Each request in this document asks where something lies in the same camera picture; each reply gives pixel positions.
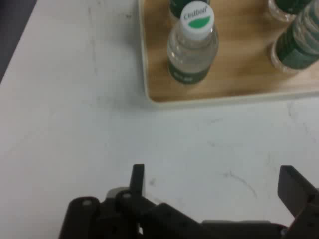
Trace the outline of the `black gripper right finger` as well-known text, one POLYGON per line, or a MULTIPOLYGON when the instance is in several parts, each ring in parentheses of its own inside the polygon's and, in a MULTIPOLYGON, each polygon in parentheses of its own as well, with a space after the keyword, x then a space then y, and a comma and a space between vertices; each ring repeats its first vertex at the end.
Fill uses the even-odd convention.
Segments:
POLYGON ((280 167, 278 196, 294 217, 284 239, 319 237, 319 190, 290 165, 280 167))

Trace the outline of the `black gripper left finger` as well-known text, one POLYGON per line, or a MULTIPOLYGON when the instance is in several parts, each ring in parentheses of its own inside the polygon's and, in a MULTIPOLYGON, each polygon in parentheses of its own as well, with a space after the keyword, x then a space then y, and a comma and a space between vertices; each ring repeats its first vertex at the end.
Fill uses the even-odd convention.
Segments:
POLYGON ((100 202, 94 197, 72 200, 61 239, 200 239, 202 226, 169 206, 143 196, 143 164, 135 164, 130 184, 100 202))

